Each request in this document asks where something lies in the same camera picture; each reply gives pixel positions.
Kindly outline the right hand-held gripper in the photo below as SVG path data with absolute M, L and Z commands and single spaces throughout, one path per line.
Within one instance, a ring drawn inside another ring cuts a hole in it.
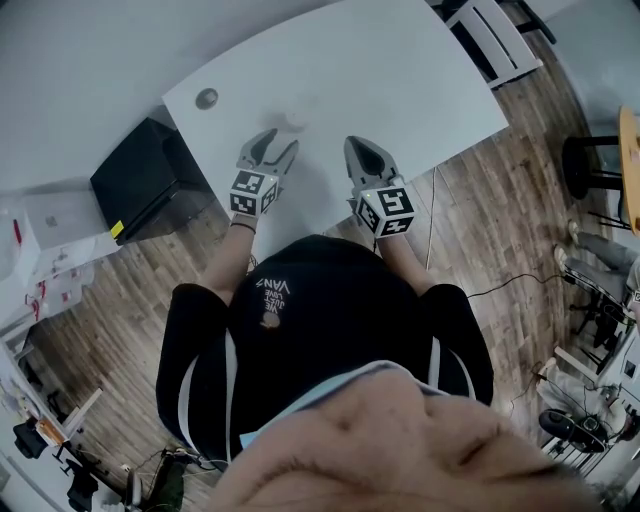
M 392 155 L 366 138 L 348 136 L 344 157 L 353 183 L 348 203 L 358 223 L 375 239 L 406 233 L 416 212 Z

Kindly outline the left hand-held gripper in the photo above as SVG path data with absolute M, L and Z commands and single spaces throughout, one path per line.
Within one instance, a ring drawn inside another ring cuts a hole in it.
M 299 141 L 289 143 L 274 161 L 262 164 L 277 133 L 277 128 L 265 130 L 241 147 L 236 162 L 238 171 L 229 192 L 233 213 L 258 218 L 279 199 L 284 177 L 298 154 Z

